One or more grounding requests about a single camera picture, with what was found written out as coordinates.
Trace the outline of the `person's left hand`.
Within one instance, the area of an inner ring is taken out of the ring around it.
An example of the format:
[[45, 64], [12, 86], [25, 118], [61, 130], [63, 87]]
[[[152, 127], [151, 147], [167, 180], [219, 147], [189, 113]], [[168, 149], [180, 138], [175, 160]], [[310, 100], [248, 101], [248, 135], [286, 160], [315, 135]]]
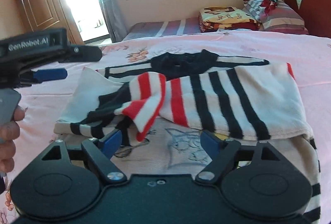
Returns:
[[15, 162], [13, 157], [16, 153], [16, 146], [14, 140], [20, 136], [20, 127], [17, 122], [23, 120], [25, 117], [25, 110], [18, 106], [13, 114], [13, 120], [4, 125], [1, 125], [1, 172], [9, 173], [13, 170]]

